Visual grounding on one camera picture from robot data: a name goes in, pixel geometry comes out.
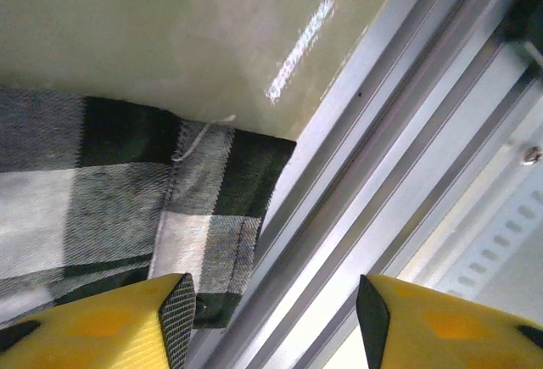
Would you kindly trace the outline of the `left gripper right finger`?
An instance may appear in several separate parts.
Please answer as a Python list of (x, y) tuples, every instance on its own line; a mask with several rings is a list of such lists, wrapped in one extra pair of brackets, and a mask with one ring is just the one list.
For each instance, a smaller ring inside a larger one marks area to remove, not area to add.
[(361, 276), (356, 314), (374, 369), (542, 366), (540, 325), (393, 277)]

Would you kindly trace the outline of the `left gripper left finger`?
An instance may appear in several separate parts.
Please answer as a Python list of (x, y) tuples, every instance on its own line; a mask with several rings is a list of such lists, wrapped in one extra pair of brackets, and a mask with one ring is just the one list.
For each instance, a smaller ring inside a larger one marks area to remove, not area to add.
[(3, 368), (183, 368), (196, 294), (169, 274), (59, 305), (1, 331)]

